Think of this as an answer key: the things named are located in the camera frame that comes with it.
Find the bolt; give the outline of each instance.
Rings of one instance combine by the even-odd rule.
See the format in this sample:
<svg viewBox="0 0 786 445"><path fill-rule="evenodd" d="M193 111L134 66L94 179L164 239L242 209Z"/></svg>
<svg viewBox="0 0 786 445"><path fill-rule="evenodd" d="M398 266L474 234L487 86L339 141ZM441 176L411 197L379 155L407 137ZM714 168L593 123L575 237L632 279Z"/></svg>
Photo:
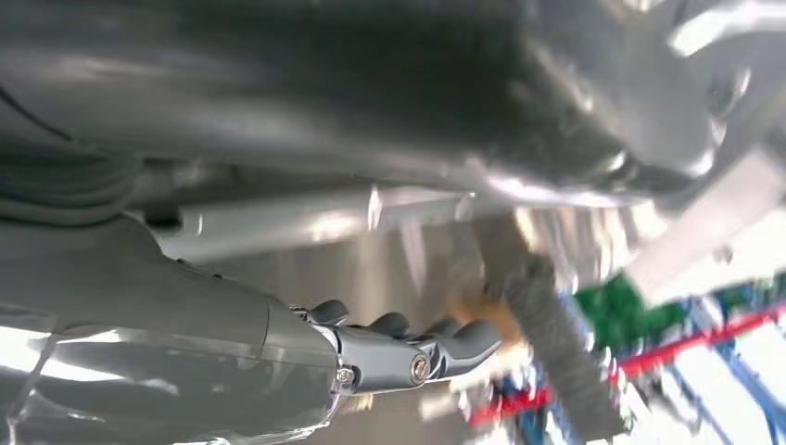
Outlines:
<svg viewBox="0 0 786 445"><path fill-rule="evenodd" d="M351 383L354 378L355 373L353 373L351 369L347 368L339 369L338 373L336 374L336 380L338 380L339 383Z"/></svg>
<svg viewBox="0 0 786 445"><path fill-rule="evenodd" d="M431 371L431 366L428 364L428 359L424 355L418 355L412 360L410 366L410 379L415 385L421 385L428 378L428 373Z"/></svg>

